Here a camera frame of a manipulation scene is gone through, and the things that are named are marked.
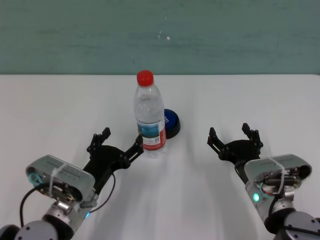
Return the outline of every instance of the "blue lid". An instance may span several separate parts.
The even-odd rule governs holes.
[[[178,115],[170,109],[164,109],[164,121],[166,138],[173,138],[180,131],[180,120]]]

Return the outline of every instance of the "blue object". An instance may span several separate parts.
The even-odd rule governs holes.
[[[36,174],[35,172],[32,172],[28,176],[29,182],[32,183],[34,186],[39,186],[40,184],[43,184],[41,177]]]
[[[166,139],[171,139],[180,131],[180,120],[178,115],[170,110],[164,110],[165,135]]]

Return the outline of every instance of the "red bottle cap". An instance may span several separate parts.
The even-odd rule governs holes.
[[[139,86],[148,87],[154,84],[154,75],[149,70],[142,70],[136,75]]]

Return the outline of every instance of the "green led light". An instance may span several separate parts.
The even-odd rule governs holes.
[[[260,196],[258,193],[253,194],[253,201],[258,202],[260,199]]]

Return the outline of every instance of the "robotic arm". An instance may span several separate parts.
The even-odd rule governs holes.
[[[310,176],[311,166],[293,154],[260,159],[258,130],[244,123],[242,131],[249,140],[223,144],[212,127],[207,143],[221,160],[234,164],[265,228],[275,234],[273,240],[320,240],[319,220],[296,211],[293,204],[295,190]]]
[[[141,135],[127,151],[102,145],[110,135],[108,127],[102,134],[93,135],[87,148],[90,161],[83,170],[51,155],[30,164],[26,174],[34,189],[21,202],[21,228],[15,225],[3,227],[0,229],[0,240],[70,240],[85,218],[101,207],[92,210],[97,206],[102,188],[111,176],[114,177],[114,172],[129,168],[144,152]],[[24,225],[23,204],[35,191],[55,199],[55,202],[42,220]]]

